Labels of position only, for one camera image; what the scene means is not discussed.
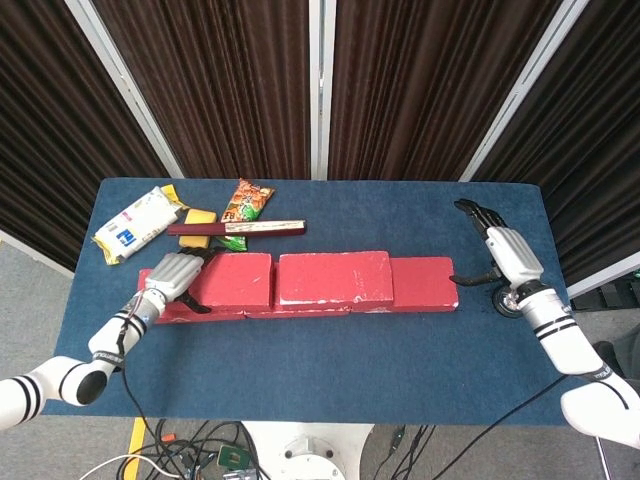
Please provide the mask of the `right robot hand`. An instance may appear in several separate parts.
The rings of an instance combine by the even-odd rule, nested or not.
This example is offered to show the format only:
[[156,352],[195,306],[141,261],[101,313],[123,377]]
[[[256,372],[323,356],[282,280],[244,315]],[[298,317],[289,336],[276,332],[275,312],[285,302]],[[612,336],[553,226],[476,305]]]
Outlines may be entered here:
[[463,277],[454,274],[450,276],[453,283],[472,287],[505,281],[515,290],[529,281],[541,279],[544,268],[537,256],[524,237],[510,228],[496,211],[465,198],[456,200],[454,206],[471,219],[488,248],[493,263],[491,269],[481,275]]

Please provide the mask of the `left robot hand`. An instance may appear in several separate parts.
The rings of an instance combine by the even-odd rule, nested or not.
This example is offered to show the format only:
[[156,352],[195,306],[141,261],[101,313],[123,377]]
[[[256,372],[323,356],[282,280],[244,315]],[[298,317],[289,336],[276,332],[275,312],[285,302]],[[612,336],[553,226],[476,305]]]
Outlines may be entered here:
[[224,251],[223,248],[183,248],[166,254],[145,279],[143,299],[149,301],[161,316],[168,304],[178,301],[197,314],[211,312],[190,293],[189,288],[202,270]]

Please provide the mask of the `black round wheel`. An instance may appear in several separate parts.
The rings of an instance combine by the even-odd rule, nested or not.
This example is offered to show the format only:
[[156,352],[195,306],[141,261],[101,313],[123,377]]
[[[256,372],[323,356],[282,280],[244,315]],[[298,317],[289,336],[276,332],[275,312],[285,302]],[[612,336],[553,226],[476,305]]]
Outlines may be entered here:
[[517,298],[509,286],[501,286],[494,290],[492,303],[495,310],[506,318],[519,318],[522,316]]

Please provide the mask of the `dark red folding fan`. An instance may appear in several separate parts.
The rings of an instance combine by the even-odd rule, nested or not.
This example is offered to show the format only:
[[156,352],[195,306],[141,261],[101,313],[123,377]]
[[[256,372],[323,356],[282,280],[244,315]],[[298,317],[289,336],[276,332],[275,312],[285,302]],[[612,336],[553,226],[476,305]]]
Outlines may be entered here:
[[170,236],[294,236],[304,234],[306,229],[305,220],[214,222],[171,224],[167,227],[167,234]]

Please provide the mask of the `yellow sponge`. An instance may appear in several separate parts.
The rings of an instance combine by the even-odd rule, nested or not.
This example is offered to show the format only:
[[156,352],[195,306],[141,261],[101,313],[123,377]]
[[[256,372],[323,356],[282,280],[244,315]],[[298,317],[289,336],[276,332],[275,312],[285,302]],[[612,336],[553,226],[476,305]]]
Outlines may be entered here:
[[[207,224],[214,223],[217,221],[217,214],[213,211],[206,211],[191,208],[186,215],[184,220],[185,224]],[[179,237],[179,246],[181,248],[208,248],[210,243],[210,238],[208,236],[180,236]]]

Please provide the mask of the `white wet wipes pack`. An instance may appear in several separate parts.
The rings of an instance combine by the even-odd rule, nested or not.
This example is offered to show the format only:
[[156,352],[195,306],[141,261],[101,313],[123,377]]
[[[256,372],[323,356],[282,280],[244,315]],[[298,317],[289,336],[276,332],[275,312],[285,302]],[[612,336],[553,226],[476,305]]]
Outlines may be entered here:
[[187,208],[173,184],[155,186],[101,226],[92,240],[108,266],[121,264],[177,221]]

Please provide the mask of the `green orange snack bag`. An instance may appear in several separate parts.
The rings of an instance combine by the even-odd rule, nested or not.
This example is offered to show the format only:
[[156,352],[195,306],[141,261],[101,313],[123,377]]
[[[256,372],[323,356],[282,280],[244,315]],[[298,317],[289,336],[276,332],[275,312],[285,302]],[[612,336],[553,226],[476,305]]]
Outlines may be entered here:
[[[248,180],[240,179],[226,209],[221,222],[248,222],[257,220],[268,200],[275,193],[274,188],[255,185]],[[243,236],[222,236],[217,240],[234,252],[245,252],[247,241]]]

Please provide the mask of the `brown pleated partition panel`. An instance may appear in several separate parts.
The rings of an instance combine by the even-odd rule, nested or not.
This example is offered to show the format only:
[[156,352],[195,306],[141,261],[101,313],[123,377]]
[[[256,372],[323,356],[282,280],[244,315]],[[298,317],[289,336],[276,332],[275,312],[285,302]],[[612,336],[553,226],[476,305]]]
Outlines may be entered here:
[[568,286],[640,252],[640,0],[588,0],[471,178],[539,187]]
[[336,0],[330,180],[457,180],[562,0]]
[[62,0],[166,170],[311,178],[309,0]]
[[73,270],[102,181],[167,174],[64,0],[0,0],[0,230]]

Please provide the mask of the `yellow floor tape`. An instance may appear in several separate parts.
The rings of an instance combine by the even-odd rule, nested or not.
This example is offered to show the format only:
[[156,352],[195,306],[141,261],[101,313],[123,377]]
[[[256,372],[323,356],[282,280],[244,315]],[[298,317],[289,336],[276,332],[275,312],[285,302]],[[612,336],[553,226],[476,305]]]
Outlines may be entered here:
[[[141,417],[137,417],[134,420],[130,443],[129,454],[137,454],[143,446],[145,436],[145,423]],[[127,465],[124,467],[123,480],[136,480],[138,475],[140,460],[137,457],[131,458]]]

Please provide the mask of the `blue tablecloth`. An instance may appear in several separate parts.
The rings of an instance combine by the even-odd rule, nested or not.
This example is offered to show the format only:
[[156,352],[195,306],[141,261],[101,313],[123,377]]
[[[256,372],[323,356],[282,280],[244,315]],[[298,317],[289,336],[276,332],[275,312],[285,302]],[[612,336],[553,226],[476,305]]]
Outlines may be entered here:
[[[253,252],[385,250],[445,256],[479,275],[491,257],[471,199],[519,231],[559,293],[565,283],[539,187],[495,182],[269,180],[263,217],[303,219],[298,237],[253,238]],[[154,326],[86,415],[388,424],[563,423],[561,380],[523,319],[499,315],[489,285],[450,313],[351,314]]]

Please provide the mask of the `green circuit board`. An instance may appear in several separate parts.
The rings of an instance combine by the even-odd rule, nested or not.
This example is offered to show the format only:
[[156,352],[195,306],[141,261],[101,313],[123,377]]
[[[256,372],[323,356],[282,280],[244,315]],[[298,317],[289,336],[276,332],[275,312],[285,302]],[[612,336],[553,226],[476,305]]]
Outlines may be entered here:
[[222,445],[218,452],[217,465],[229,470],[244,470],[251,462],[249,452],[243,448]]

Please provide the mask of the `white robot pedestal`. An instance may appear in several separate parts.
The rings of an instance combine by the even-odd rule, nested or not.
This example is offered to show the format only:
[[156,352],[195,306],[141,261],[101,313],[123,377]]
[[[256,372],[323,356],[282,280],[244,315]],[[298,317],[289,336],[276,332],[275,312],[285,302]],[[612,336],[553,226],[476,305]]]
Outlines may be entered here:
[[245,421],[271,480],[360,480],[372,424]]

